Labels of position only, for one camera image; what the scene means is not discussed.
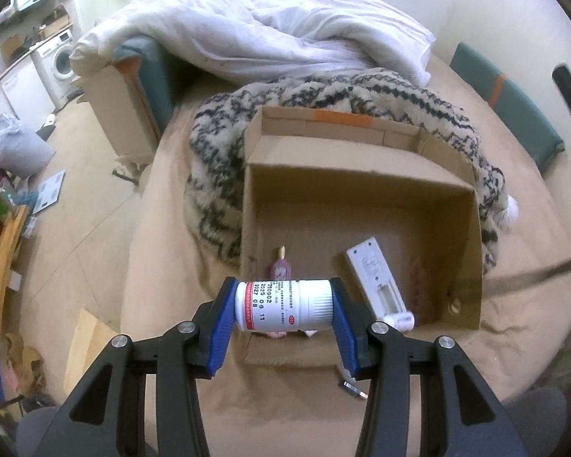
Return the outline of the white medicine bottle red label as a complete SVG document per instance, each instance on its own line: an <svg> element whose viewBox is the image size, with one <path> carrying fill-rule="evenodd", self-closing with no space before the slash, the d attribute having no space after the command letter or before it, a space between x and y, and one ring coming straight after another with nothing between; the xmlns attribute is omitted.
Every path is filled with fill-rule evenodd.
<svg viewBox="0 0 571 457"><path fill-rule="evenodd" d="M235 319L242 331L327 330L333 318L328 280L241 282L236 288Z"/></svg>

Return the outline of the teal cushion orange stripe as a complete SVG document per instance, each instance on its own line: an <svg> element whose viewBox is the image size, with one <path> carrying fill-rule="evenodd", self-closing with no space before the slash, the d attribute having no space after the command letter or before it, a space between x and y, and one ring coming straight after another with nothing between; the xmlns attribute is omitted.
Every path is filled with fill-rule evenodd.
<svg viewBox="0 0 571 457"><path fill-rule="evenodd" d="M565 151L564 141L530 97L492 62L464 42L450 66L494 110L538 170L546 173Z"/></svg>

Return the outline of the small white pill bottle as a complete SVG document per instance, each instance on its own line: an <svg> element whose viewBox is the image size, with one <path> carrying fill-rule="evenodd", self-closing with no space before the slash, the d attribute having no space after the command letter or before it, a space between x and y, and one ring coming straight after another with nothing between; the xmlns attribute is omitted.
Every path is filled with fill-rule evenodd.
<svg viewBox="0 0 571 457"><path fill-rule="evenodd" d="M412 331L416 326L416 318L409 310L405 310L401 313L387 314L381 320L401 333Z"/></svg>

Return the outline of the small black gold tube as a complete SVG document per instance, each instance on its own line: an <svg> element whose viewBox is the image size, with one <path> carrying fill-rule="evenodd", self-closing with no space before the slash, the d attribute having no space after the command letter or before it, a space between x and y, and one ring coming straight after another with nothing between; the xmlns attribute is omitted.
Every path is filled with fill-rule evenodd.
<svg viewBox="0 0 571 457"><path fill-rule="evenodd" d="M358 386L349 382L348 380L342 380L340 382L339 386L343 390L345 390L346 393L354 396L355 398L362 399L362 400L368 399L368 395L363 390L361 390Z"/></svg>

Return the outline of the beige bed cover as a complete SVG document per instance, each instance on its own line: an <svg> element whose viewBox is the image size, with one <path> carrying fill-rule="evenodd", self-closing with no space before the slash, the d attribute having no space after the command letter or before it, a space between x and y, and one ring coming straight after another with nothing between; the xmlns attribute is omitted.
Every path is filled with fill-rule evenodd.
<svg viewBox="0 0 571 457"><path fill-rule="evenodd" d="M534 163L486 103L437 57L429 87L465 110L488 159L506 175L520 217L499 237L489 281L571 257L557 205ZM191 319L233 268L188 228L184 202L191 166L188 137L195 113L229 84L204 74L178 96L176 114L146 170L131 244L120 328L135 339L165 333ZM456 339L502 400L527 390L549 366L571 330L571 272L516 293L489 293L481 327ZM319 336L317 350L296 356L291 339L233 339L225 366L200 385L210 451L215 456L351 456L364 406L338 387L337 348Z"/></svg>

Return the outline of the white remote control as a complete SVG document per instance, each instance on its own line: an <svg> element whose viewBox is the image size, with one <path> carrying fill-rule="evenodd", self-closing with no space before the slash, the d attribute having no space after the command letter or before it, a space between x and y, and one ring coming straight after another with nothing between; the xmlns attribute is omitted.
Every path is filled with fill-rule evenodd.
<svg viewBox="0 0 571 457"><path fill-rule="evenodd" d="M387 314L409 310L374 237L349 248L345 255L374 320L382 322Z"/></svg>

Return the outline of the wooden chair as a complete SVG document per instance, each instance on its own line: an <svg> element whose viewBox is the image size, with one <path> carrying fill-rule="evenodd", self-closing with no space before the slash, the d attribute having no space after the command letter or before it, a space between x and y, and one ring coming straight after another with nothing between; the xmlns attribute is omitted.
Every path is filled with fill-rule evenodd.
<svg viewBox="0 0 571 457"><path fill-rule="evenodd" d="M29 208L26 205L16 205L14 213L7 216L0 235L0 338L3 336L6 292L13 276L11 266L28 213Z"/></svg>

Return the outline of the white floor scale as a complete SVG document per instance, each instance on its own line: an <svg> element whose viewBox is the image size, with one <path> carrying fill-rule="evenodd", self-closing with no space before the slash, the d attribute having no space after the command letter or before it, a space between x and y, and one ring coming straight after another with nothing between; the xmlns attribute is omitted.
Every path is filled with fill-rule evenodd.
<svg viewBox="0 0 571 457"><path fill-rule="evenodd" d="M58 201L59 194L62 190L62 183L65 179L65 170L55 173L54 176L48 177L38 188L38 199L33 207L33 215L38 215L41 211Z"/></svg>

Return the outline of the brown cardboard box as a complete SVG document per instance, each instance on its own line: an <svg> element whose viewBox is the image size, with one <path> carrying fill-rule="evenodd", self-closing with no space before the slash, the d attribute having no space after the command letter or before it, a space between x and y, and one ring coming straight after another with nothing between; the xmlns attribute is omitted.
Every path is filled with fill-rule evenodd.
<svg viewBox="0 0 571 457"><path fill-rule="evenodd" d="M240 276L270 275L285 246L296 280L341 278L362 296L345 252L374 237L413 335L475 330L483 251L474 169L442 139L353 113L264 106L244 132Z"/></svg>

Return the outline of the grey plastic bag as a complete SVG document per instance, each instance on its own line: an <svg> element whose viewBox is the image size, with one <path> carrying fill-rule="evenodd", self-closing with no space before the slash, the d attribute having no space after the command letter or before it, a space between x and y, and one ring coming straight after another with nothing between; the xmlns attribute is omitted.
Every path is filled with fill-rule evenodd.
<svg viewBox="0 0 571 457"><path fill-rule="evenodd" d="M0 167L27 179L42 171L55 154L35 131L23 127L9 113L0 114Z"/></svg>

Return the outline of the patterned knit blanket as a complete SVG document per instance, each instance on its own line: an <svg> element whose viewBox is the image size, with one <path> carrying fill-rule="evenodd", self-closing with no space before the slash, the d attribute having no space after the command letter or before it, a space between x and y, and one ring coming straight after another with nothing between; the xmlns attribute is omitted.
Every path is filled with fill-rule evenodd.
<svg viewBox="0 0 571 457"><path fill-rule="evenodd" d="M220 260L245 265L250 198L411 209L474 196L477 221L457 228L463 264L496 266L503 172L460 107L384 68L249 84L206 99L191 121L184 217Z"/></svg>

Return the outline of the white duvet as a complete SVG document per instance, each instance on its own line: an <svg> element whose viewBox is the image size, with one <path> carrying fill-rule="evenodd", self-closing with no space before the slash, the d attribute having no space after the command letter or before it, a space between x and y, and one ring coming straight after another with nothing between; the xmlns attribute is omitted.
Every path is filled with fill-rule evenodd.
<svg viewBox="0 0 571 457"><path fill-rule="evenodd" d="M424 87L435 41L381 0L135 0L78 40L75 73L97 73L134 35L238 85L383 67Z"/></svg>

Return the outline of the white washing machine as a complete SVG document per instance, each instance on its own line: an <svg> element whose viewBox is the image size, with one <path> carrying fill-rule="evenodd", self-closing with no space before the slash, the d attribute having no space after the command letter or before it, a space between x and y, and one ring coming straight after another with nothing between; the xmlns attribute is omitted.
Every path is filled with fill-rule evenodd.
<svg viewBox="0 0 571 457"><path fill-rule="evenodd" d="M32 52L33 63L56 109L65 106L73 91L75 72L70 55L74 43L71 28L67 28L39 43Z"/></svg>

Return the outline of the pink keychain bottle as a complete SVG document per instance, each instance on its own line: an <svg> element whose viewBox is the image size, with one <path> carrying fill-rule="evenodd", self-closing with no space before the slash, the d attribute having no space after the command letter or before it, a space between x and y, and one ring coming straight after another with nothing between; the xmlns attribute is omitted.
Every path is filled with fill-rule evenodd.
<svg viewBox="0 0 571 457"><path fill-rule="evenodd" d="M292 268L286 258L285 246L277 249L277 259L271 267L271 278L274 281L289 281L292 277Z"/></svg>

